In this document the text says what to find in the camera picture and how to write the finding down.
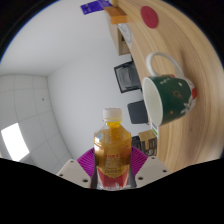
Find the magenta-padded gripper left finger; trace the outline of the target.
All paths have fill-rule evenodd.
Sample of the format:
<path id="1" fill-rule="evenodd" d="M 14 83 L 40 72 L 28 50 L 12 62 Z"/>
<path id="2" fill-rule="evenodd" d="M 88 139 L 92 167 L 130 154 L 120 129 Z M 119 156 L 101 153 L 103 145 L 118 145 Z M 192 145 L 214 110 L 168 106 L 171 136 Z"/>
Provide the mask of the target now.
<path id="1" fill-rule="evenodd" d="M 98 183 L 94 149 L 88 150 L 77 160 L 68 160 L 57 175 L 83 188 L 96 189 Z"/>

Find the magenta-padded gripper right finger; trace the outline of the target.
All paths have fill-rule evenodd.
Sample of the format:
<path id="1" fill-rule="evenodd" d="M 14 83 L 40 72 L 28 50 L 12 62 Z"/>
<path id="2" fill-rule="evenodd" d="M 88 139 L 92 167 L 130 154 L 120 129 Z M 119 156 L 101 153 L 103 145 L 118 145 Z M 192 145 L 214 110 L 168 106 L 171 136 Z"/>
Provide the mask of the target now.
<path id="1" fill-rule="evenodd" d="M 156 157 L 147 156 L 133 147 L 130 157 L 129 188 L 141 188 L 159 180 L 171 171 Z"/>

